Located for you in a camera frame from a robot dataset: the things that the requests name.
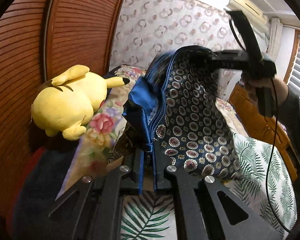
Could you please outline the person's right forearm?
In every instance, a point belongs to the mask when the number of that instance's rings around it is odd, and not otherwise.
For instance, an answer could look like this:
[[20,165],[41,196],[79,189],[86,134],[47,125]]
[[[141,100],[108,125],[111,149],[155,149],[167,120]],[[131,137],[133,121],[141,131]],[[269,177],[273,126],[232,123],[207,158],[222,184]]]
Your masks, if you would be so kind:
[[300,96],[290,88],[286,100],[279,107],[279,122],[286,127],[300,161]]

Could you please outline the person's right hand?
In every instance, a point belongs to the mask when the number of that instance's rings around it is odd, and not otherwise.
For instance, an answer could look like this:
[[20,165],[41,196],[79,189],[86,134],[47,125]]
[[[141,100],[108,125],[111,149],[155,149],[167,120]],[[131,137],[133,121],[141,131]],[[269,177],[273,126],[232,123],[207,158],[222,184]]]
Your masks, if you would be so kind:
[[282,105],[288,97],[288,86],[277,76],[273,79],[263,78],[259,80],[252,80],[248,78],[246,73],[242,73],[241,81],[245,90],[247,91],[250,102],[255,106],[258,105],[256,88],[270,88],[273,99],[275,99],[275,96],[277,96],[277,102],[279,106]]

